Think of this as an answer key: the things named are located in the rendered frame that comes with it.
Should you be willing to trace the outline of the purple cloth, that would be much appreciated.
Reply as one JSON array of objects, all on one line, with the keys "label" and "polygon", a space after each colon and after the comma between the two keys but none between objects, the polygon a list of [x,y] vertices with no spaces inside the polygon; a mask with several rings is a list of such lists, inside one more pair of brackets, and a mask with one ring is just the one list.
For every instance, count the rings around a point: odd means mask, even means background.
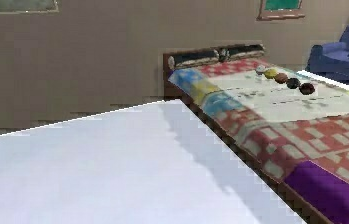
[{"label": "purple cloth", "polygon": [[284,182],[334,224],[349,224],[349,184],[344,180],[304,161]]}]

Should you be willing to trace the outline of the dark striped pillow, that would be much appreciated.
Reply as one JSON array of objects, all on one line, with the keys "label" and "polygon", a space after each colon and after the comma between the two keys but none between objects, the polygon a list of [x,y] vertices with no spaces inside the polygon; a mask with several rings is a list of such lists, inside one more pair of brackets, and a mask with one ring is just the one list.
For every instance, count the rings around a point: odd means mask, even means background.
[{"label": "dark striped pillow", "polygon": [[206,50],[170,55],[167,59],[167,63],[171,70],[175,70],[216,63],[218,60],[219,53],[216,50]]},{"label": "dark striped pillow", "polygon": [[261,57],[265,53],[262,44],[238,45],[228,49],[229,59],[238,60],[244,58]]}]

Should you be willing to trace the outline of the window with grey frame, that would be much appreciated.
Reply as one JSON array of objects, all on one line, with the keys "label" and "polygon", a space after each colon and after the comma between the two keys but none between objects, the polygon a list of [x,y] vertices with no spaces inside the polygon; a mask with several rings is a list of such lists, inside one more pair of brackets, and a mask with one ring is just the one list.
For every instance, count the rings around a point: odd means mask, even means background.
[{"label": "window with grey frame", "polygon": [[0,14],[58,11],[58,0],[0,0]]}]

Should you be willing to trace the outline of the dark red ball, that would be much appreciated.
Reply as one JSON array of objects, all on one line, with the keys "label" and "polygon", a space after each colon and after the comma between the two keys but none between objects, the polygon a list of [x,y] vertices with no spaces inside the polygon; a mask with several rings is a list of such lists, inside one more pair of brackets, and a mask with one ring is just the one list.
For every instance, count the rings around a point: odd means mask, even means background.
[{"label": "dark red ball", "polygon": [[310,95],[315,92],[315,87],[311,83],[303,83],[299,86],[299,91],[303,95]]}]

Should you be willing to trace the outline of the brown bed with patchwork quilt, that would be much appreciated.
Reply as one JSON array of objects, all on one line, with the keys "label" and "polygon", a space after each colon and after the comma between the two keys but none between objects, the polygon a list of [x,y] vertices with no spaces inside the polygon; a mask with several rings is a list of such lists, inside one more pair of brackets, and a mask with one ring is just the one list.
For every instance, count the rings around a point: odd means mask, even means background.
[{"label": "brown bed with patchwork quilt", "polygon": [[[230,60],[236,44],[177,51],[163,56],[165,99],[179,98],[228,147],[271,186],[307,224],[334,224],[284,179],[311,161],[349,184],[349,89],[264,61],[263,56]],[[216,50],[216,63],[171,70],[167,59],[179,53]],[[311,83],[303,95],[255,69],[264,65]]]}]

